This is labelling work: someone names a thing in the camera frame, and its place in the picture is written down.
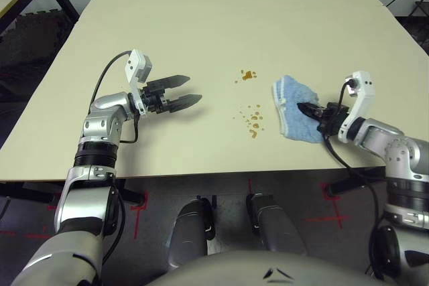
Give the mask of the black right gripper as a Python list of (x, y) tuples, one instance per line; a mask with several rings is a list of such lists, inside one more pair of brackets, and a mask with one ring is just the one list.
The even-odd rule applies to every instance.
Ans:
[(325, 136), (337, 135), (349, 115), (349, 107), (335, 102), (329, 102), (326, 107), (310, 102), (300, 102), (297, 106), (307, 117), (318, 120), (317, 130)]

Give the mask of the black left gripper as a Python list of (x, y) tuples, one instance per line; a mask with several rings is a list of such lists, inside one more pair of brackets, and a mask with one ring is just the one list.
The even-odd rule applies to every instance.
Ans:
[(188, 76), (174, 75), (147, 82), (143, 88), (137, 88), (137, 97), (140, 99), (135, 104), (137, 111), (140, 114), (175, 113), (198, 103), (202, 98), (201, 94), (187, 94), (174, 100), (168, 100), (164, 96), (167, 88), (182, 86), (189, 80)]

